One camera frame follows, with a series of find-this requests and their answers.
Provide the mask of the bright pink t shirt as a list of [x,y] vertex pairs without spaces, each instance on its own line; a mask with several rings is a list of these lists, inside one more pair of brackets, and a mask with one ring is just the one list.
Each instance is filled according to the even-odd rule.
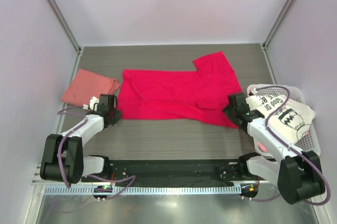
[[123,119],[190,119],[235,128],[222,112],[228,95],[241,92],[223,52],[193,60],[193,71],[123,70],[118,108]]

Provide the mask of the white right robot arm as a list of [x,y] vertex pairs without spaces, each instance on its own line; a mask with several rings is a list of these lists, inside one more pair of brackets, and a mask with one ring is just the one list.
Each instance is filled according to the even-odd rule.
[[239,129],[258,140],[272,157],[268,159],[255,152],[241,156],[237,173],[242,179],[255,175],[272,183],[291,205],[306,201],[323,206],[331,199],[331,188],[323,175],[319,155],[312,150],[304,151],[289,136],[284,136],[287,128],[296,140],[310,131],[310,124],[288,105],[289,98],[289,95],[278,97],[279,102],[265,115],[253,109],[243,93],[228,96],[223,113]]

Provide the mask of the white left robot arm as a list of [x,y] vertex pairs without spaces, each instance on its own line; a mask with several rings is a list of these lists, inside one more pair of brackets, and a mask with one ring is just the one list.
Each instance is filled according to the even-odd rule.
[[106,156],[84,156],[83,147],[95,135],[109,126],[115,126],[122,117],[117,109],[115,95],[101,94],[92,97],[83,108],[88,112],[71,129],[61,134],[47,136],[40,166],[40,178],[63,182],[66,187],[76,184],[84,177],[95,176],[100,181],[111,178],[112,168]]

